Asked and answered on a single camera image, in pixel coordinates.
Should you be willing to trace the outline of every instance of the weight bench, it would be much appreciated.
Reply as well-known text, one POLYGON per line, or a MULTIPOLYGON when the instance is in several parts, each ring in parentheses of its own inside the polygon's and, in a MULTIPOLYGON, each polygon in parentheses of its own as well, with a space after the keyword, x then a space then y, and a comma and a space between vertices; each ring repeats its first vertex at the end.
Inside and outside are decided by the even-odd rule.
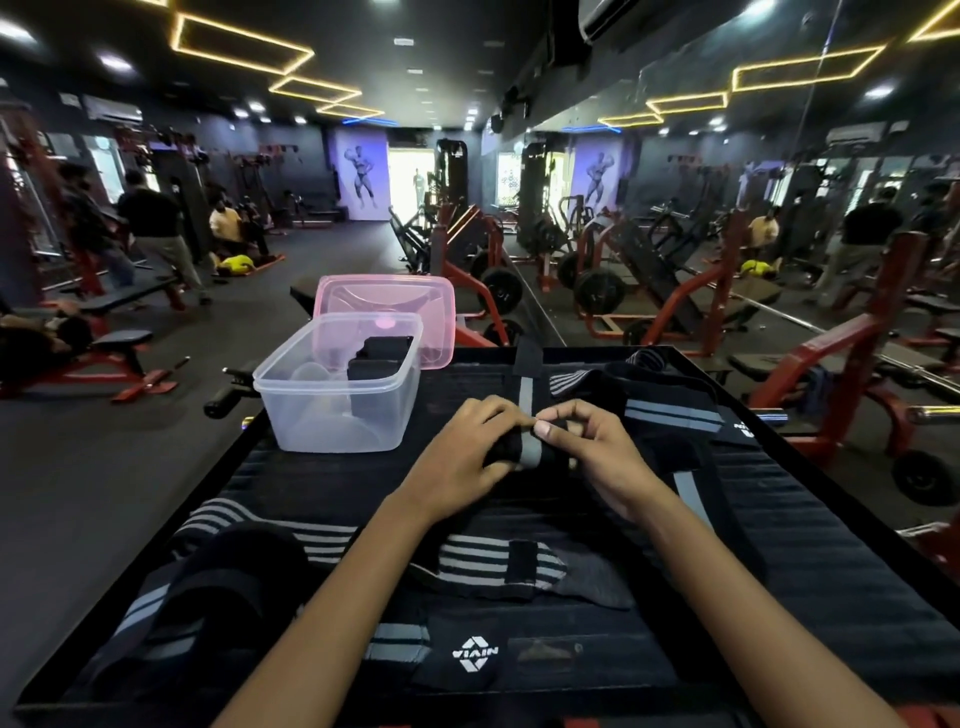
MULTIPOLYGON (((86 352, 66 356, 62 363, 26 379, 0 382, 0 399, 15 397, 25 389, 38 384, 129 384, 114 396, 116 403, 132 402, 142 394, 165 395, 171 392, 176 382, 165 381, 173 370, 155 369, 145 372, 136 354, 136 347, 154 338, 151 331, 122 330, 108 333, 96 339, 86 352), (117 372, 81 374, 84 369, 107 365, 117 372)), ((174 370, 189 361, 184 358, 174 370)))
POLYGON ((104 336, 109 331, 107 314, 120 306, 139 301, 152 293, 163 291, 170 300, 170 307, 175 311, 186 310, 180 298, 179 282, 176 279, 164 278, 148 283, 135 283, 111 291, 103 296, 80 301, 80 310, 90 320, 90 328, 95 336, 104 336))

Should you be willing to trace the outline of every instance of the nivia logo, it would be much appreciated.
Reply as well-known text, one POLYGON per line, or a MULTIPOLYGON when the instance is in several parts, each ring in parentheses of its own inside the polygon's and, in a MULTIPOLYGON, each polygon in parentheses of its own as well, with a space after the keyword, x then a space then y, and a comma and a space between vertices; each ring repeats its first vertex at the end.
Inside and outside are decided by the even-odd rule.
POLYGON ((498 650, 499 647, 491 647, 482 637, 471 637, 462 649, 453 650, 453 658, 459 660, 467 672, 479 672, 498 650))

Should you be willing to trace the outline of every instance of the man in black shirt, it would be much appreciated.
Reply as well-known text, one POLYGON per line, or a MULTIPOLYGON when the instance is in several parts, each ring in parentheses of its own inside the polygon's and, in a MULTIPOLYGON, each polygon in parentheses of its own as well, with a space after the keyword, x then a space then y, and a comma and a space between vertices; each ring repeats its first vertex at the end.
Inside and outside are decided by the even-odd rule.
POLYGON ((847 213, 843 241, 817 281, 820 304, 831 305, 848 280, 861 278, 879 262, 888 238, 903 225, 903 216, 893 207, 895 197, 895 187, 884 187, 873 202, 847 213))
POLYGON ((136 269, 120 250, 103 212, 90 197, 90 181, 86 175, 86 167, 80 164, 66 162, 60 166, 63 201, 70 218, 67 234, 75 247, 96 256, 107 267, 114 287, 133 285, 136 269))
POLYGON ((139 170, 130 170, 126 180, 130 191, 120 196, 117 212, 127 219, 140 250, 152 264, 160 264, 161 270, 164 266, 175 268, 189 286, 200 294, 200 303, 210 303, 204 282, 194 268, 190 250, 180 236, 180 208, 177 203, 167 195, 150 189, 139 170))

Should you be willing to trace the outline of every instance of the metal bar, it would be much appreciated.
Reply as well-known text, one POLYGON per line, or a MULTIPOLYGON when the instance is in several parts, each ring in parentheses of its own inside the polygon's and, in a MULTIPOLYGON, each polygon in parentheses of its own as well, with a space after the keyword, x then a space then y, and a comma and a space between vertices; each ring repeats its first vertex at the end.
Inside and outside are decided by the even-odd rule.
MULTIPOLYGON (((683 270, 687 271, 690 274, 693 274, 694 276, 700 275, 698 271, 688 266, 682 266, 682 268, 683 270)), ((710 288, 714 288, 716 287, 716 284, 709 283, 708 286, 710 288)), ((736 293, 735 291, 731 291, 730 295, 733 296, 734 298, 739 299, 744 303, 749 303, 750 305, 756 306, 761 311, 772 313, 774 316, 779 316, 784 321, 789 321, 792 324, 796 324, 799 327, 806 328, 807 330, 813 331, 814 333, 825 333, 827 331, 825 328, 820 328, 815 324, 811 324, 809 321, 804 321, 803 319, 799 319, 796 316, 791 316, 788 313, 779 311, 775 309, 773 306, 767 305, 766 303, 761 303, 759 301, 754 301, 753 299, 748 299, 746 296, 741 296, 739 293, 736 293)), ((952 381, 951 379, 947 379, 942 376, 937 376, 932 372, 928 372, 923 367, 917 367, 917 366, 914 366, 913 364, 907 364, 905 361, 900 361, 899 359, 895 359, 892 356, 887 356, 884 353, 877 353, 876 358, 885 364, 890 364, 892 366, 897 367, 898 369, 903 369, 904 371, 909 372, 910 374, 917 376, 920 379, 923 379, 929 382, 930 384, 933 384, 934 386, 939 387, 940 389, 946 390, 960 397, 960 384, 958 384, 955 381, 952 381)))
POLYGON ((906 419, 914 425, 953 425, 960 420, 960 407, 954 405, 917 405, 908 407, 906 419))

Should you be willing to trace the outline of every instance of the bench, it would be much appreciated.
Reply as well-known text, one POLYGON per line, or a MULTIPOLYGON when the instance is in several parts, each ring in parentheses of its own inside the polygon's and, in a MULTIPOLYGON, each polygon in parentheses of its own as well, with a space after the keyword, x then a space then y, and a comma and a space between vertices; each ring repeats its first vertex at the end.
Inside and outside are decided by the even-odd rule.
POLYGON ((117 403, 132 402, 142 394, 165 395, 177 386, 176 382, 166 379, 173 370, 186 364, 189 357, 184 358, 173 370, 156 369, 145 372, 136 348, 153 338, 152 331, 136 329, 105 334, 94 340, 86 352, 65 357, 61 364, 36 376, 0 382, 0 399, 15 397, 39 384, 129 384, 129 387, 112 398, 112 401, 117 403), (118 371, 82 374, 84 369, 104 365, 118 371))

